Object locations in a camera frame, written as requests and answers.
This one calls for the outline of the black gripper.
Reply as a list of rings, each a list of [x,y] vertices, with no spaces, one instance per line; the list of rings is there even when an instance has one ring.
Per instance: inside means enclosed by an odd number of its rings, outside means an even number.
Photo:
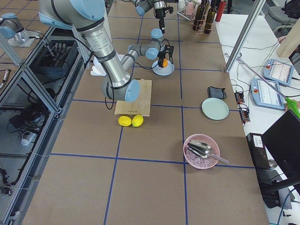
[[[160,67],[160,68],[163,68],[164,67],[164,60],[166,57],[166,55],[168,55],[169,57],[169,61],[170,62],[173,62],[173,51],[174,51],[174,46],[173,45],[164,45],[164,49],[161,50],[159,53],[158,53],[158,61],[157,61],[157,65]]]
[[[155,18],[159,20],[159,26],[162,31],[162,33],[165,33],[165,21],[164,18],[166,14],[172,14],[173,13],[173,7],[166,6],[166,7],[154,7],[154,15]]]

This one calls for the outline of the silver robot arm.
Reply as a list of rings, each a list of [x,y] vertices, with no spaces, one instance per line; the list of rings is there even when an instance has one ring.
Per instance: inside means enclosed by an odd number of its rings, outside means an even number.
[[[39,3],[40,21],[48,26],[71,30],[75,28],[89,43],[89,50],[103,67],[106,75],[102,83],[103,94],[111,100],[133,102],[140,92],[140,85],[131,78],[128,70],[140,56],[154,60],[152,69],[170,74],[174,47],[164,44],[166,13],[173,13],[173,7],[164,0],[134,0],[138,15],[154,10],[159,19],[159,28],[150,33],[148,44],[131,45],[127,54],[120,59],[105,30],[106,8],[103,0],[42,0]]]
[[[154,17],[159,20],[159,28],[162,33],[165,33],[164,18],[167,13],[172,14],[174,9],[168,6],[165,0],[131,0],[137,14],[139,16],[145,15],[151,9],[154,9]]]

